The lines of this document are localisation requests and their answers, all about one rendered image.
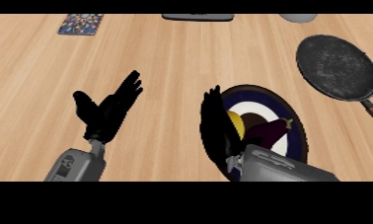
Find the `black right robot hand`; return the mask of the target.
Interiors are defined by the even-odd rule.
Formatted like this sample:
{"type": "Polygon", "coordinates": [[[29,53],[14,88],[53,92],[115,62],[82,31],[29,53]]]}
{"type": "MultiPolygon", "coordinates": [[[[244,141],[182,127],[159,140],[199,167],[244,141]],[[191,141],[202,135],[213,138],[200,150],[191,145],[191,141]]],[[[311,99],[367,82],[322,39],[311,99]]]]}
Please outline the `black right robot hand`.
{"type": "Polygon", "coordinates": [[[243,143],[222,106],[219,86],[203,93],[199,133],[206,156],[222,167],[227,158],[243,152],[243,143]]]}

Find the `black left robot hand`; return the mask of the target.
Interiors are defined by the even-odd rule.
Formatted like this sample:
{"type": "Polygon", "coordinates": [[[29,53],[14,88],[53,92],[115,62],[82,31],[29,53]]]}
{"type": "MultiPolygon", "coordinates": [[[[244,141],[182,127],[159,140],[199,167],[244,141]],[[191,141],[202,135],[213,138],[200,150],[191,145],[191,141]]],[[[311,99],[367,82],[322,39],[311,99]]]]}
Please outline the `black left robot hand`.
{"type": "Polygon", "coordinates": [[[140,72],[134,70],[113,94],[97,104],[82,91],[72,93],[75,114],[85,123],[82,138],[106,144],[115,137],[126,112],[143,92],[140,72]]]}

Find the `yellow lemon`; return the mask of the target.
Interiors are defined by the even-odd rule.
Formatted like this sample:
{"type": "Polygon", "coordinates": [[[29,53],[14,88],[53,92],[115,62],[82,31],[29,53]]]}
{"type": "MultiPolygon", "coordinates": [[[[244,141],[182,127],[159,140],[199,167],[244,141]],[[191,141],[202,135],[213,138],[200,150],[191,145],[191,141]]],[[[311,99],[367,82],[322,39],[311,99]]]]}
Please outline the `yellow lemon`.
{"type": "Polygon", "coordinates": [[[235,112],[233,112],[233,111],[227,111],[227,115],[228,115],[230,120],[231,120],[231,122],[233,122],[235,131],[237,131],[237,134],[238,134],[238,138],[240,138],[240,140],[241,140],[241,139],[243,139],[243,136],[244,136],[244,124],[243,124],[241,117],[240,117],[240,115],[238,115],[235,112]]]}

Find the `dark blue and white plate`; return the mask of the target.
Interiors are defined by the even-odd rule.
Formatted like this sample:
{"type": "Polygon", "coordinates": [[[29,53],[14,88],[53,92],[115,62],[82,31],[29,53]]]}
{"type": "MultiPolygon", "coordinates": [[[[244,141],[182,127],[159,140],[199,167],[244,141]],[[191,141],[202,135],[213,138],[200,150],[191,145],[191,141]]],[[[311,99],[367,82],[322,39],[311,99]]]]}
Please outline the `dark blue and white plate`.
{"type": "MultiPolygon", "coordinates": [[[[225,111],[235,112],[241,117],[244,131],[252,126],[278,118],[293,120],[289,133],[268,150],[306,164],[309,147],[305,129],[284,99],[272,91],[255,85],[234,86],[227,90],[219,90],[219,94],[225,111]]],[[[250,144],[243,143],[243,152],[247,145],[250,144]]],[[[227,163],[222,167],[216,166],[216,169],[230,181],[240,182],[238,172],[235,170],[227,172],[227,163]]]]}

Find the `black frying pan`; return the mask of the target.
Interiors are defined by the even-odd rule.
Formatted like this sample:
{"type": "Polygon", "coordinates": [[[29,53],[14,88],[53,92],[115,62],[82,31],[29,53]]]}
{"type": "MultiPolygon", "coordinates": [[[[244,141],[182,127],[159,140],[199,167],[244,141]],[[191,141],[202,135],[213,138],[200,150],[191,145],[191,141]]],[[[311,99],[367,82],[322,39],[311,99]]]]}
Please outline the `black frying pan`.
{"type": "Polygon", "coordinates": [[[300,74],[330,98],[358,102],[373,117],[373,60],[345,39],[330,35],[306,37],[297,46],[300,74]]]}

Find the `dark purple eggplant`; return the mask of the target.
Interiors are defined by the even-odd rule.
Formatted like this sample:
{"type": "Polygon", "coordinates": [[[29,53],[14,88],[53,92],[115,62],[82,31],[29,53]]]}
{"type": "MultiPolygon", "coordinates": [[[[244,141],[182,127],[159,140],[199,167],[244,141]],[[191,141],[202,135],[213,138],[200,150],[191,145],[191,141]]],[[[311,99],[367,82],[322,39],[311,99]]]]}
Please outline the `dark purple eggplant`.
{"type": "Polygon", "coordinates": [[[271,149],[291,129],[291,119],[278,118],[252,126],[244,131],[243,143],[271,149]]]}

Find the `colourful patterned tile piece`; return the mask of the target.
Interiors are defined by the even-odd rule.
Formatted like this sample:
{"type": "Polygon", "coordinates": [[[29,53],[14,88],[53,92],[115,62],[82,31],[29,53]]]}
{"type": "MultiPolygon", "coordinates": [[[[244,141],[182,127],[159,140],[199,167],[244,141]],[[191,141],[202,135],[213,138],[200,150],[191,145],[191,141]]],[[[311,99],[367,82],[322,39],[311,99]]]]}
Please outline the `colourful patterned tile piece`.
{"type": "Polygon", "coordinates": [[[67,14],[59,27],[59,35],[92,36],[97,32],[101,14],[67,14]]]}

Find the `dark grey flat appliance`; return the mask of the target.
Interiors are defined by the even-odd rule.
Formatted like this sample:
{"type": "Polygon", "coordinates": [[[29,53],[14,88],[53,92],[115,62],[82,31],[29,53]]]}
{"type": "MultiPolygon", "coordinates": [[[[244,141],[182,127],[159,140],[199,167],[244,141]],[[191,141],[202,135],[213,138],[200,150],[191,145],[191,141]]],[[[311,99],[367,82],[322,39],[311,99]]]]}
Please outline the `dark grey flat appliance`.
{"type": "Polygon", "coordinates": [[[162,14],[162,18],[172,21],[230,22],[233,14],[162,14]]]}

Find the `grey rounded object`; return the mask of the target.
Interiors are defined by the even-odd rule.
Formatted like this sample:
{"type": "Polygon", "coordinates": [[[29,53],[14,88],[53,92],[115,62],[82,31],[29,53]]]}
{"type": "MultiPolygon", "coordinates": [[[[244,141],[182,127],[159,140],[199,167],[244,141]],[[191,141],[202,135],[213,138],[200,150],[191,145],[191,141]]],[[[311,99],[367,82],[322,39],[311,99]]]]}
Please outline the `grey rounded object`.
{"type": "Polygon", "coordinates": [[[291,23],[308,23],[314,20],[315,14],[281,14],[280,17],[291,23]]]}

